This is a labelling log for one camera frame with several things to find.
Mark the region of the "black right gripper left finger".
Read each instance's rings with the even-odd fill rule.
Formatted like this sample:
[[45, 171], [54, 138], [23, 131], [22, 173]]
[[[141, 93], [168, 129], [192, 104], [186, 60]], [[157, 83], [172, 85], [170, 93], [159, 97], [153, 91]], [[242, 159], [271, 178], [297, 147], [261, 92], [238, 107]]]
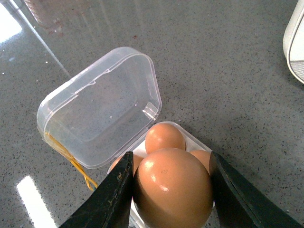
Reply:
[[133, 193], [133, 152], [126, 152], [62, 228], [127, 228]]

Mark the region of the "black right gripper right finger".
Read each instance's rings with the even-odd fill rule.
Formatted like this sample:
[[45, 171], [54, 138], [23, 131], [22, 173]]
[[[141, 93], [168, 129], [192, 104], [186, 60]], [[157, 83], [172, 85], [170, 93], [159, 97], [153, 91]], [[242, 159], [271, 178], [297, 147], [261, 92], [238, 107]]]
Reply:
[[220, 154], [212, 152], [209, 170], [222, 228], [302, 228]]

